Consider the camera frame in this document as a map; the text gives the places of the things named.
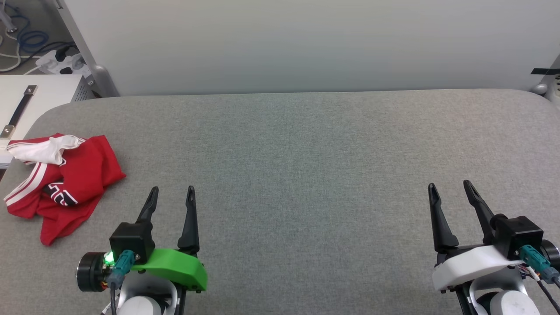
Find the power strip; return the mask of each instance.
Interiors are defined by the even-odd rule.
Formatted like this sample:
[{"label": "power strip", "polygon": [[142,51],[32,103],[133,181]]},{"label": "power strip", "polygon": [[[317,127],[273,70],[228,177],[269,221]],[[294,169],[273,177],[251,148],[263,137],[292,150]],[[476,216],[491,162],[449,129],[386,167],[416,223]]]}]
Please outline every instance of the power strip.
[{"label": "power strip", "polygon": [[37,59],[35,64],[38,69],[48,75],[83,75],[88,85],[94,84],[94,77],[91,75],[90,68],[84,63],[82,54],[66,56],[63,61],[58,61],[56,54],[56,50],[51,50]]}]

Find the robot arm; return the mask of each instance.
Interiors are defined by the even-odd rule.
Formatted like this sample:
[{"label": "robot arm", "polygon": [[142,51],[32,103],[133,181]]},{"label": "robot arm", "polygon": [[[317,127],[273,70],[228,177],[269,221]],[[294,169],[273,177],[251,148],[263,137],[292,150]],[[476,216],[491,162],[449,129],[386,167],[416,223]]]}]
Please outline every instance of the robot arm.
[{"label": "robot arm", "polygon": [[[482,228],[482,244],[459,246],[441,209],[436,186],[430,184],[428,195],[437,252],[432,274],[435,289],[455,292],[464,315],[521,314],[522,309],[539,314],[527,295],[523,279],[530,276],[528,271],[534,267],[545,282],[560,282],[560,252],[543,239],[541,228],[527,217],[508,219],[503,214],[494,215],[470,181],[465,180],[463,185]],[[538,276],[535,280],[555,305]],[[487,289],[501,291],[475,298],[476,291]]]},{"label": "robot arm", "polygon": [[[78,265],[76,279],[81,291],[111,289],[113,315],[182,315],[186,292],[206,290],[208,275],[197,258],[200,245],[194,187],[187,192],[179,249],[156,248],[153,242],[151,217],[157,197],[158,188],[153,187],[136,222],[117,227],[109,238],[111,252],[86,253]],[[118,304],[114,298],[117,288]]]}]

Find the white stripe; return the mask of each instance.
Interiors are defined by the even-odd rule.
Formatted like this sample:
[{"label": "white stripe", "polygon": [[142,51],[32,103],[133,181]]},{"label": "white stripe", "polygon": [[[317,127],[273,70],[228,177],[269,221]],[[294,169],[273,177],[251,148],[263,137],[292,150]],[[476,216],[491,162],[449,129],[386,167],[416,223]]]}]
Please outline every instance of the white stripe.
[{"label": "white stripe", "polygon": [[39,166],[39,169],[37,170],[37,175],[35,176],[35,178],[33,179],[33,181],[31,182],[31,184],[29,184],[29,186],[27,186],[24,190],[22,190],[21,192],[17,193],[16,195],[14,195],[14,197],[12,197],[10,200],[6,201],[6,205],[12,205],[15,202],[22,200],[25,196],[27,196],[30,192],[34,191],[35,189],[37,189],[37,187],[39,186],[39,184],[41,183],[41,181],[43,180],[43,176],[45,176],[45,171],[46,171],[46,167],[47,167],[47,163],[37,163]]},{"label": "white stripe", "polygon": [[6,148],[7,149],[12,149],[14,147],[18,147],[18,146],[30,146],[30,145],[36,145],[38,143],[43,143],[44,141],[41,142],[37,142],[37,143],[31,143],[31,142],[16,142],[16,143],[12,143],[10,145],[8,145]]},{"label": "white stripe", "polygon": [[68,192],[68,190],[63,189],[62,191],[66,193],[66,196],[70,197],[70,199],[72,199],[76,204],[78,204],[78,201],[74,199],[74,197],[72,197],[72,195]]},{"label": "white stripe", "polygon": [[31,174],[29,175],[29,177],[27,177],[24,180],[23,183],[21,183],[19,186],[17,186],[16,189],[14,189],[12,192],[10,192],[8,194],[8,196],[6,196],[4,198],[4,201],[6,201],[6,199],[10,198],[12,195],[16,194],[23,186],[27,185],[27,183],[33,178],[33,175],[35,175],[35,173],[37,172],[38,168],[39,168],[39,164],[35,164],[35,167],[31,171]]},{"label": "white stripe", "polygon": [[57,194],[60,191],[60,188],[58,188],[58,186],[53,186],[53,184],[49,184],[49,188],[50,189],[56,189],[52,194],[50,194],[50,198],[54,199],[54,195]]}]

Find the cable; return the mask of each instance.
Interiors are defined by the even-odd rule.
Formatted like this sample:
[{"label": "cable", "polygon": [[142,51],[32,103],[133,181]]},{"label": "cable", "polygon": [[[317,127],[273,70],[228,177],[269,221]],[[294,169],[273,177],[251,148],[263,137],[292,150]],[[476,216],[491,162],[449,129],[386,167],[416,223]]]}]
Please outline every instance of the cable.
[{"label": "cable", "polygon": [[524,266],[524,265],[518,265],[518,267],[519,267],[519,271],[520,271],[523,275],[529,276],[529,277],[533,278],[533,276],[531,276],[531,273],[530,273],[529,270],[527,269],[528,266],[526,266],[526,265],[525,265],[525,266]]},{"label": "cable", "polygon": [[29,18],[25,15],[21,14],[17,7],[12,7],[9,4],[6,4],[6,2],[7,1],[4,0],[4,2],[2,3],[2,9],[4,10],[4,12],[6,11],[5,7],[7,6],[16,13],[16,15],[10,16],[12,19],[22,18],[26,21],[25,26],[18,29],[17,31],[17,41],[18,43],[20,43],[21,50],[26,53],[34,53],[35,50],[31,48],[41,47],[42,45],[46,44],[46,42],[49,41],[49,35],[43,31],[25,31],[28,27],[31,26],[31,20],[29,20]]},{"label": "cable", "polygon": [[[0,56],[2,56],[2,57],[8,57],[8,58],[17,58],[16,55],[0,54]],[[22,56],[22,55],[21,55],[20,58],[37,58],[37,59],[39,59],[39,58],[41,58],[41,56],[33,56],[33,57],[31,57],[31,56]]]},{"label": "cable", "polygon": [[116,315],[116,301],[115,301],[115,290],[116,284],[111,284],[111,313]]},{"label": "cable", "polygon": [[72,42],[72,41],[69,41],[69,42],[66,42],[66,41],[54,41],[54,42],[52,42],[52,43],[50,43],[50,44],[44,45],[43,47],[39,48],[39,50],[37,50],[35,53],[31,54],[27,59],[25,59],[24,61],[20,62],[19,65],[13,67],[13,68],[10,69],[10,70],[2,70],[2,69],[0,69],[0,72],[10,72],[10,71],[13,71],[13,70],[15,70],[15,69],[17,69],[17,68],[23,66],[23,65],[24,65],[25,63],[27,63],[29,60],[32,60],[37,54],[40,54],[40,53],[45,52],[45,51],[47,50],[47,48],[48,48],[49,50],[51,50],[51,49],[57,49],[57,48],[64,47],[64,46],[75,47],[76,45],[75,45],[74,42]]},{"label": "cable", "polygon": [[39,69],[39,66],[37,66],[37,67],[35,67],[35,68],[33,68],[33,69],[31,69],[31,70],[25,72],[25,73],[24,73],[24,76],[26,76],[26,75],[32,73],[33,71],[35,71],[35,70],[37,70],[37,69]]},{"label": "cable", "polygon": [[550,295],[550,292],[547,290],[547,287],[544,286],[543,282],[541,280],[537,281],[536,283],[539,284],[539,287],[542,289],[542,291],[544,292],[544,294],[547,296],[548,300],[550,301],[550,303],[552,304],[552,306],[554,307],[554,309],[556,310],[556,312],[558,314],[560,314],[560,307],[558,306],[558,303],[556,303],[556,301],[554,300],[554,298],[552,297],[552,295]]},{"label": "cable", "polygon": [[[14,38],[14,37],[10,36],[10,34],[8,34],[8,29],[6,29],[6,36],[9,37],[9,38],[11,38],[11,39],[17,40],[16,38]],[[8,67],[8,68],[6,68],[6,69],[0,69],[0,72],[12,71],[12,70],[14,70],[15,68],[17,68],[17,67],[19,67],[19,66],[21,65],[20,42],[19,42],[19,41],[17,42],[17,47],[16,47],[16,57],[17,57],[17,62],[16,62],[16,64],[14,64],[13,66]]]},{"label": "cable", "polygon": [[[5,9],[6,9],[6,0],[4,0],[4,2],[2,2],[2,12],[5,12],[6,11]],[[2,37],[2,35],[0,35],[0,46],[2,46],[3,41],[4,41],[4,37]]]},{"label": "cable", "polygon": [[539,276],[536,274],[535,270],[531,267],[528,266],[527,270],[529,271],[529,273],[531,274],[531,277],[533,279],[536,280],[536,283],[539,285],[540,289],[544,292],[544,295],[547,296],[548,300],[550,301],[550,303],[552,304],[552,306],[554,307],[554,309],[556,310],[556,312],[558,314],[560,314],[560,306],[558,306],[558,303],[556,303],[556,301],[554,300],[554,298],[552,297],[552,295],[550,294],[550,292],[547,290],[547,287],[544,286],[542,280],[539,278]]}]

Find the green led light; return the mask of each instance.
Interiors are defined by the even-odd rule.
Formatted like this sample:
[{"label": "green led light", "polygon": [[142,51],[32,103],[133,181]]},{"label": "green led light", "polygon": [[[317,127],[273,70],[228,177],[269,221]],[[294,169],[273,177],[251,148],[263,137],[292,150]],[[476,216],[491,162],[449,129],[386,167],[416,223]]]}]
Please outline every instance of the green led light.
[{"label": "green led light", "polygon": [[109,252],[107,256],[105,256],[105,264],[110,266],[115,264],[115,259],[113,258],[113,252]]}]

